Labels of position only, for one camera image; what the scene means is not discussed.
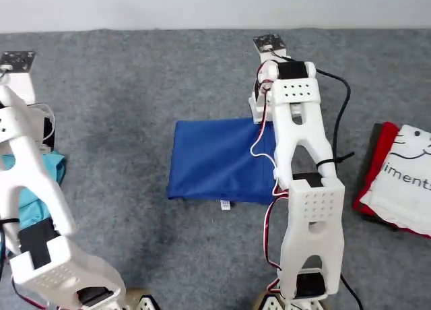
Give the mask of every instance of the gray carpet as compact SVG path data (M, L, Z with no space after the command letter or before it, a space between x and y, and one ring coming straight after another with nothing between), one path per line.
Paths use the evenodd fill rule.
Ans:
M57 118L67 155L63 191L79 226L75 242L109 261L127 286L148 287L163 309L250 309L275 272L264 262L265 207L168 201L175 122L249 116L258 55L267 30L62 32L0 35L0 51L34 49L38 101ZM360 220L352 191L375 122L431 130L431 31L279 31L295 58L343 75L352 101L339 132L347 187L343 272L366 309L428 309L431 241ZM320 78L327 135L344 98ZM278 257L287 214L278 206L270 253ZM8 283L1 309L31 309ZM341 287L332 309L357 309Z

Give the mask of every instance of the fabric tag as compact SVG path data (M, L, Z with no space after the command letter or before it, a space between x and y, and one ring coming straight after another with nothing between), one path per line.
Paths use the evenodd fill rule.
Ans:
M222 210L230 210L230 201L228 200L220 200L220 206L222 207Z

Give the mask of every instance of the white wire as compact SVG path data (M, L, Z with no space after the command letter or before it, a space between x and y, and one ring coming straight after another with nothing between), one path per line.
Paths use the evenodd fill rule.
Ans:
M51 132L47 135L47 136L45 136L44 137L44 139L42 139L42 141L44 142L45 140L47 140L49 137L51 137L52 135L53 135L53 133L54 133L54 130L55 130L55 115L54 115L54 112L53 112L53 110L50 108L50 106L49 105L47 105L47 104L45 104L45 103L35 103L35 104L31 104L30 105L31 107L38 107L38 106L43 106L43 107L45 107L45 109L47 110L47 112L46 111L44 111L45 113L48 113L49 115L50 115L50 122L51 122Z
M264 96L264 98L265 98L265 102L264 102L264 105L266 106L267 105L267 100L266 100L266 96ZM262 120L262 128L261 128L261 132L260 132L260 134L259 134L259 136L258 136L258 138L256 139L256 141L253 143L253 145L250 147L250 154L253 156L253 157L261 157L261 156L264 156L264 157L266 157L266 158L268 158L270 161L271 161L271 163L272 163L272 165L274 166L274 169L276 169L277 168L277 164L275 163L275 161L274 161L274 159L272 158L272 156L270 156L270 155L268 155L268 154L266 154L266 153L258 153L258 154L255 154L254 152L253 152L253 149L255 148L255 146L261 141L261 138L262 138L262 136L263 136L263 133L264 133L264 131L265 131L265 125L266 125L266 122L267 122L267 109L266 108L264 108L263 109L264 110L264 113L263 113L263 120ZM285 195L286 194L286 192L279 192L279 193L276 193L275 192L275 190L277 189L277 187L278 187L278 177L276 177L275 178L275 184L274 184L274 187L273 187L273 189L272 189L272 195L274 196L274 197L279 197L279 196L281 196L281 195Z

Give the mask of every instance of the perforated plate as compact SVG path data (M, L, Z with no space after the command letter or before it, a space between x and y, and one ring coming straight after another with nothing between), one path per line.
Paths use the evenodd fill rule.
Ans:
M321 101L317 80L313 78L277 80L271 93L275 104Z

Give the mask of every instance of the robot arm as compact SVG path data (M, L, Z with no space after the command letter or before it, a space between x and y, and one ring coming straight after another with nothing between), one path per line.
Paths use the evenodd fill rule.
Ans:
M15 156L15 165L10 170L0 165L1 219L18 218L18 195L24 187L47 205L52 217L22 230L17 223L3 225L6 246L15 254L10 259L15 283L70 310L134 309L125 299L125 284L117 270L69 238L76 231L75 222L58 183L44 167L34 140L34 115L23 100L26 94L18 96L12 90L11 69L0 79L0 144ZM32 89L29 77L19 80L27 84L18 89ZM149 300L146 304L145 310L157 309Z
M322 309L317 301L339 287L344 185L337 178L323 127L316 67L311 62L286 61L286 46L276 34L255 38L255 45L261 57L257 83L265 78L268 84L265 89L255 87L249 104L255 123L265 117L265 109L267 120L273 121L274 177L280 189L289 193L288 228L281 244L281 269L277 270L280 296L286 309L295 309L291 305ZM317 173L292 174L298 145L319 166ZM321 268L304 268L315 256L320 257Z

